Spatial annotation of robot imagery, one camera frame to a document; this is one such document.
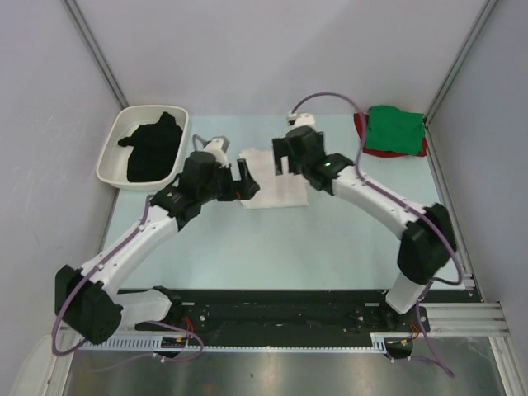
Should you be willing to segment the white t-shirt with robot print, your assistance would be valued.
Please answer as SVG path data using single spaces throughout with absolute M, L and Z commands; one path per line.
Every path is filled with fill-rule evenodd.
M 244 149 L 239 157 L 247 161 L 253 179 L 260 186 L 259 192 L 251 200 L 242 201 L 244 209 L 274 209 L 309 204 L 305 179 L 290 173 L 277 176 L 271 150 Z

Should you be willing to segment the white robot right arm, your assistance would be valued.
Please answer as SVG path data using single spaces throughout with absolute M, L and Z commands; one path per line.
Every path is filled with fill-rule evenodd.
M 309 126 L 290 130 L 272 140 L 276 174 L 289 172 L 305 178 L 312 188 L 352 203 L 382 223 L 400 241 L 399 274 L 385 297 L 380 320 L 390 331 L 410 321 L 409 310 L 422 296 L 436 273 L 456 252 L 456 241 L 445 206 L 421 207 L 365 177 L 357 162 L 340 153 L 328 154 L 324 136 Z

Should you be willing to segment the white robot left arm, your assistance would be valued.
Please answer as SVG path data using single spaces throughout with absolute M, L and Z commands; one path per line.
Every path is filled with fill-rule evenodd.
M 180 300 L 162 286 L 120 295 L 128 276 L 160 244 L 166 242 L 212 200 L 250 200 L 260 189 L 247 162 L 237 161 L 234 179 L 229 165 L 211 152 L 192 153 L 173 184 L 147 198 L 144 212 L 134 225 L 107 250 L 80 268 L 61 268 L 55 276 L 55 312 L 86 341 L 98 345 L 118 328 L 155 322 L 176 328 L 182 320 Z

